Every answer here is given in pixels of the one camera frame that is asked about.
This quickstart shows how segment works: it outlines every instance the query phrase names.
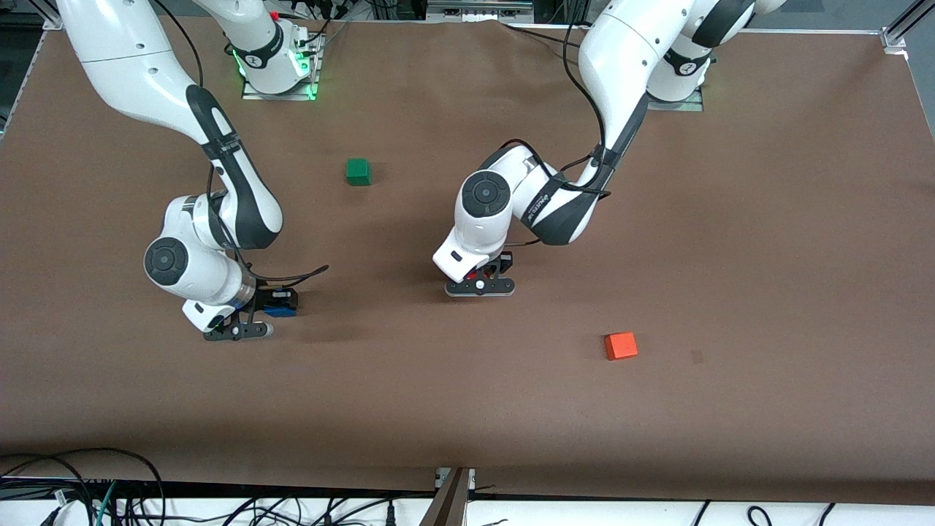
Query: brown table surface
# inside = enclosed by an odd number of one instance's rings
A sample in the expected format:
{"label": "brown table surface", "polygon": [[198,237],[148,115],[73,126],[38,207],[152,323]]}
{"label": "brown table surface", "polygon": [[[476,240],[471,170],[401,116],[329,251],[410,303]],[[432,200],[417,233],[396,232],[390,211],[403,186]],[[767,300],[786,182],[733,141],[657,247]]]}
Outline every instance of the brown table surface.
{"label": "brown table surface", "polygon": [[[513,493],[935,501],[935,144],[878,37],[740,35],[703,113],[649,114],[578,241],[517,249],[510,298],[453,300],[431,256],[464,178],[505,139],[556,166],[594,145],[557,47],[356,23],[317,101],[242,101],[220,29],[183,22],[285,215],[249,258],[332,268],[272,339],[203,342],[141,261],[204,155],[105,106],[49,34],[0,144],[2,449],[123,446],[169,480],[418,489],[457,464]],[[371,187],[343,180],[357,156]],[[627,330],[640,355],[608,362]]]}

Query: green cable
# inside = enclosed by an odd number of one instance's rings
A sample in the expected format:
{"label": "green cable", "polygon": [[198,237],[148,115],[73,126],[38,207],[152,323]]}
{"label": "green cable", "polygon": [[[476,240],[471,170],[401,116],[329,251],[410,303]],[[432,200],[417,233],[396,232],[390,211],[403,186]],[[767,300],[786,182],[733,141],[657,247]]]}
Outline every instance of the green cable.
{"label": "green cable", "polygon": [[97,510],[97,520],[94,522],[94,526],[102,526],[104,524],[104,510],[108,509],[110,494],[114,492],[114,486],[117,486],[116,480],[110,483],[108,492],[104,494],[104,500],[101,501],[101,509]]}

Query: blue object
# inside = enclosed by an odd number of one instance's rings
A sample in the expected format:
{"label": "blue object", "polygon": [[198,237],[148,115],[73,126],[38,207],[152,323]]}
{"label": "blue object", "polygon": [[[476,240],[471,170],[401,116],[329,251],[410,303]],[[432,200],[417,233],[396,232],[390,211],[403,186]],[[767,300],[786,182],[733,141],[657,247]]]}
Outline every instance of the blue object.
{"label": "blue object", "polygon": [[264,307],[263,312],[267,316],[274,318],[288,318],[295,316],[295,309],[290,309],[287,307]]}

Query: black stripe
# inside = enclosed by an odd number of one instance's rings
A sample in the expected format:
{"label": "black stripe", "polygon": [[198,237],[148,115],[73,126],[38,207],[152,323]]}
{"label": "black stripe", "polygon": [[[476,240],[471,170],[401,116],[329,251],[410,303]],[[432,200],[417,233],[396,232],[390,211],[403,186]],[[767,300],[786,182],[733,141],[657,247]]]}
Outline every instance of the black stripe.
{"label": "black stripe", "polygon": [[[210,91],[192,84],[185,90],[185,97],[188,99],[188,105],[192,110],[192,114],[198,123],[201,124],[201,129],[205,132],[205,136],[208,137],[208,145],[225,145],[221,148],[208,147],[205,153],[209,157],[212,157],[214,154],[217,155],[213,157],[212,160],[217,160],[221,163],[221,166],[226,171],[227,177],[234,186],[233,191],[237,196],[237,216],[235,218],[236,231],[234,235],[237,237],[237,244],[243,249],[267,248],[276,239],[279,232],[273,232],[266,228],[266,224],[263,222],[263,215],[260,214],[260,210],[256,204],[256,196],[253,195],[253,190],[247,182],[247,177],[234,157],[234,152],[243,150],[243,153],[247,157],[247,162],[252,166],[252,161],[246,149],[244,149],[243,143],[240,139],[230,139],[231,135],[235,136],[237,133],[232,125],[231,134],[225,135],[221,133],[221,128],[218,126],[217,122],[215,122],[214,116],[211,114],[212,110],[216,109],[219,111],[228,124],[230,124],[230,120],[227,119],[223,108],[221,108],[221,105],[218,104],[218,101]],[[260,180],[260,184],[266,187],[263,180]]]}
{"label": "black stripe", "polygon": [[698,27],[692,42],[705,48],[716,48],[730,28],[741,19],[755,0],[720,0]]}

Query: floor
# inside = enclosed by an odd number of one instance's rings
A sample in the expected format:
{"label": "floor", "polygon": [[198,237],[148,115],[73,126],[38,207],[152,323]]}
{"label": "floor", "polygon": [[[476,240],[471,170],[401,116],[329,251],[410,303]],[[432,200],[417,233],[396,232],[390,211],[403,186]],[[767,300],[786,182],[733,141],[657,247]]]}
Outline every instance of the floor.
{"label": "floor", "polygon": [[[596,15],[609,0],[592,4]],[[205,16],[191,0],[165,0],[172,11],[181,16]],[[752,24],[756,28],[772,29],[880,29],[892,22],[910,4],[910,0],[787,0],[777,11]],[[5,27],[0,14],[0,130],[32,58],[37,36],[21,26]],[[935,16],[917,25],[906,38],[909,65],[915,78],[919,97],[925,108],[929,128],[935,130]]]}
{"label": "floor", "polygon": [[[894,21],[910,0],[788,0],[751,25],[774,29],[880,29]],[[906,37],[909,68],[935,130],[935,16],[928,16]]]}

